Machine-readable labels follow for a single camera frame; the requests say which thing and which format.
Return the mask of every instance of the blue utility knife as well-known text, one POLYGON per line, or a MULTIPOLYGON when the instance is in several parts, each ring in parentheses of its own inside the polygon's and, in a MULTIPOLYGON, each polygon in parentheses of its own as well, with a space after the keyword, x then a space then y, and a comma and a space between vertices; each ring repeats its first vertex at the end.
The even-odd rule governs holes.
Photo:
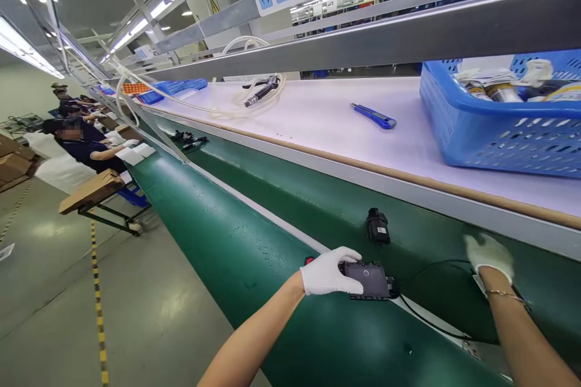
POLYGON ((389 130, 395 127, 398 123, 395 119, 386 117, 385 115, 380 114, 379 112, 374 111, 373 109, 366 108, 365 106, 356 105, 355 103, 351 103, 355 112, 359 112, 362 115, 365 115, 367 118, 373 120, 379 127, 385 130, 389 130))

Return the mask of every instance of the blue plastic basket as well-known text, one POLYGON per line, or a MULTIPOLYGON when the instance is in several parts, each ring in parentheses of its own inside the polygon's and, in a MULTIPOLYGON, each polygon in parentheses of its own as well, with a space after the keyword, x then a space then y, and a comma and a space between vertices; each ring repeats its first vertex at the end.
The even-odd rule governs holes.
MULTIPOLYGON (((517 54, 548 59, 555 79, 581 80, 581 50, 517 54)), ((451 75, 462 59, 424 62, 420 95, 446 163, 498 171, 581 177, 581 102, 499 103, 474 98, 451 75)))
MULTIPOLYGON (((174 95, 185 89, 202 89, 208 86, 208 81, 206 79, 195 79, 195 80, 168 80, 166 82, 157 82, 154 86, 161 92, 167 95, 174 95)), ((163 95, 150 91, 145 94, 138 95, 137 98, 144 104, 152 105, 158 101, 163 100, 163 95)))
POLYGON ((157 82, 154 85, 161 92, 168 95, 174 95, 184 89, 202 89, 208 86, 208 81, 206 79, 196 79, 196 80, 175 80, 166 82, 157 82))

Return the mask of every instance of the white table surface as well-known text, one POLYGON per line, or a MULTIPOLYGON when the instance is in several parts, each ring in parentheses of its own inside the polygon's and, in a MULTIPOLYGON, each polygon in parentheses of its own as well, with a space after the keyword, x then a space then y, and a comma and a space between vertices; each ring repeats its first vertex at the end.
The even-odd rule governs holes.
MULTIPOLYGON (((238 110, 231 99, 241 85, 215 83, 176 97, 238 110)), ((276 106, 247 118, 216 118, 168 99, 152 108, 581 216, 581 180, 446 165, 420 101, 419 77, 288 81, 276 106), (396 128, 381 129, 352 102, 394 118, 396 128)))

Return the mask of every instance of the hand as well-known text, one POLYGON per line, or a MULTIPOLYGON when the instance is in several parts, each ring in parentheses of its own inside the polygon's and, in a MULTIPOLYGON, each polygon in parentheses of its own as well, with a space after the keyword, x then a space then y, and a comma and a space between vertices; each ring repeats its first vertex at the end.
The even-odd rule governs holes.
POLYGON ((132 146, 137 145, 138 143, 139 143, 139 141, 137 139, 129 139, 123 143, 123 146, 125 148, 130 148, 132 146))
POLYGON ((358 260, 361 260, 361 254, 347 247, 321 254, 301 268, 304 294, 326 294, 334 291, 362 294, 363 284, 344 276, 337 267, 341 262, 355 263, 358 260))
POLYGON ((474 270, 478 272, 480 266, 494 268, 502 272, 507 277, 508 282, 512 284, 514 269, 513 257, 510 252, 492 236, 481 233, 480 237, 484 240, 484 245, 479 245, 472 236, 464 236, 466 253, 474 270))

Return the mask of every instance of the factory floor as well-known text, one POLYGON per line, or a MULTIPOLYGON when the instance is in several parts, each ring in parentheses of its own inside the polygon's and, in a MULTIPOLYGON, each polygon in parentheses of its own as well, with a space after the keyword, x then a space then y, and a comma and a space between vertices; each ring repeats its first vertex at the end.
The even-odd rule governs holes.
MULTIPOLYGON (((0 193, 0 250, 15 244, 0 261, 1 384, 97 387, 106 368, 111 386, 196 385, 232 327, 163 223, 146 212, 141 237, 96 223, 99 337, 91 221, 60 216, 65 197, 36 179, 0 193)), ((253 383, 269 385, 261 372, 253 383)))

